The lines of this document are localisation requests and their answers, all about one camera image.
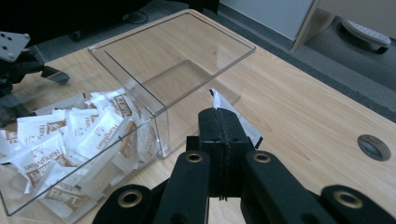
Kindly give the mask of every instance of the clear plastic bin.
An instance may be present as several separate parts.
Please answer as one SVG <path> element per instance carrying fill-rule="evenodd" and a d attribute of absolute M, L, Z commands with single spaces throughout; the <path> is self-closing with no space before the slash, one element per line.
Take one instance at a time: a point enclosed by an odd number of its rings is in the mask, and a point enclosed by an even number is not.
<path fill-rule="evenodd" d="M 198 113 L 212 106 L 208 90 L 218 90 L 231 103 L 240 97 L 255 47 L 202 14 L 184 10 L 90 52 L 152 113 L 166 156 L 197 133 Z M 146 91 L 152 94 L 148 99 L 140 95 Z"/>
<path fill-rule="evenodd" d="M 0 165 L 1 196 L 9 216 L 48 223 L 72 223 L 84 216 L 158 155 L 169 155 L 186 136 L 197 134 L 198 113 L 212 106 L 208 90 L 216 89 L 231 103 L 238 100 L 255 47 L 202 14 L 184 10 L 88 51 L 91 58 L 63 70 L 70 76 L 66 84 L 26 76 L 23 82 L 29 85 L 16 87 L 13 97 L 22 109 L 41 116 L 53 108 L 86 109 L 98 94 L 123 91 L 138 108 L 139 122 L 132 129 L 120 125 L 124 129 L 107 139 L 98 154 L 72 171 L 51 163 L 48 170 L 61 169 L 62 175 L 46 186 L 46 171 L 31 193 L 24 193 L 28 180 L 20 170 Z M 17 126 L 3 130 L 17 131 Z M 125 148 L 140 153 L 133 168 L 120 158 Z"/>
<path fill-rule="evenodd" d="M 44 118 L 53 114 L 54 109 L 57 109 L 58 112 L 62 111 L 61 109 L 87 111 L 92 107 L 90 100 L 94 99 L 92 97 L 95 94 L 104 96 L 105 92 L 124 91 L 121 84 L 94 58 L 77 63 L 63 70 L 63 73 L 70 77 L 65 84 L 51 81 L 54 78 L 59 79 L 59 76 L 63 75 L 61 73 L 49 78 L 39 77 L 38 74 L 28 75 L 23 83 L 29 82 L 29 85 L 23 88 L 16 85 L 16 90 L 12 95 L 0 99 L 2 109 L 13 109 L 17 111 L 17 114 L 27 111 L 35 113 L 34 118 Z M 140 94 L 142 96 L 144 94 L 150 95 L 148 92 L 142 91 Z M 80 155 L 77 155 L 76 151 L 68 147 L 68 144 L 77 141 L 77 138 L 71 136 L 71 134 L 67 136 L 67 130 L 62 130 L 64 134 L 64 156 L 73 156 L 73 160 L 70 160 L 73 161 L 73 165 L 67 164 L 67 162 L 59 165 L 57 162 L 52 162 L 52 159 L 57 161 L 55 157 L 39 153 L 34 155 L 38 158 L 35 162 L 18 161 L 0 165 L 0 173 L 2 174 L 0 176 L 0 190 L 7 215 L 45 223 L 73 223 L 96 206 L 98 202 L 105 199 L 112 191 L 122 186 L 124 181 L 130 179 L 132 175 L 155 160 L 158 155 L 161 155 L 160 135 L 151 113 L 127 91 L 114 95 L 120 95 L 123 97 L 122 99 L 127 98 L 129 102 L 134 102 L 138 110 L 134 110 L 133 113 L 138 113 L 139 119 L 138 121 L 135 120 L 134 126 L 128 129 L 126 126 L 129 118 L 124 117 L 122 119 L 120 117 L 118 119 L 120 122 L 117 123 L 118 128 L 114 129 L 116 131 L 111 133 L 106 141 L 103 140 L 99 143 L 102 144 L 102 149 L 95 150 L 94 156 L 81 158 Z M 97 109 L 97 112 L 99 115 L 97 119 L 105 114 L 99 109 Z M 107 112 L 107 114 L 118 116 L 115 111 Z M 48 127 L 52 125 L 49 122 L 43 123 Z M 2 133 L 15 132 L 10 135 L 13 138 L 6 139 L 2 135 L 2 144 L 16 143 L 16 139 L 21 132 L 21 130 L 18 130 L 20 125 L 18 119 L 18 122 L 11 122 L 1 129 Z M 34 123 L 28 123 L 28 129 L 34 130 Z M 48 135 L 49 132 L 55 133 L 59 130 L 61 129 L 54 131 L 54 129 L 48 128 L 46 134 Z M 42 146 L 40 145 L 41 140 L 38 140 L 38 138 L 37 136 L 32 144 L 24 146 L 20 150 L 32 149 L 33 151 L 36 145 Z M 4 146 L 2 145 L 1 152 L 6 153 Z M 129 160 L 132 158 L 131 155 L 122 156 L 121 153 L 125 155 L 132 153 L 133 156 L 138 154 L 136 156 L 138 159 Z M 7 152 L 7 154 L 8 156 L 15 155 L 13 152 Z M 0 154 L 0 158 L 7 158 L 7 156 Z M 134 167 L 130 166 L 132 161 L 135 162 Z M 27 170 L 29 166 L 35 168 L 25 173 L 18 169 L 16 164 L 22 170 Z M 37 184 L 32 188 L 33 179 Z"/>

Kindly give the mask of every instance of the light wood desk surface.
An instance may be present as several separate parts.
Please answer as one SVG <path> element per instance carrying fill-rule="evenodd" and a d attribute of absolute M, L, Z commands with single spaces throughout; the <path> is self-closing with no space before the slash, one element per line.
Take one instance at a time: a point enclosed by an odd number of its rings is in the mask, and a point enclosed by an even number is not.
<path fill-rule="evenodd" d="M 49 63 L 63 69 L 89 57 L 86 49 Z M 396 124 L 345 97 L 308 74 L 257 47 L 246 88 L 235 107 L 264 135 L 260 150 L 270 151 L 307 188 L 319 194 L 329 185 L 357 189 L 396 217 Z M 371 134 L 385 142 L 391 157 L 374 161 L 357 139 Z M 138 173 L 130 182 L 153 188 L 172 172 L 175 151 Z M 100 206 L 78 223 L 91 223 Z M 6 217 L 1 223 L 32 223 Z M 239 201 L 211 199 L 209 223 L 244 223 Z"/>

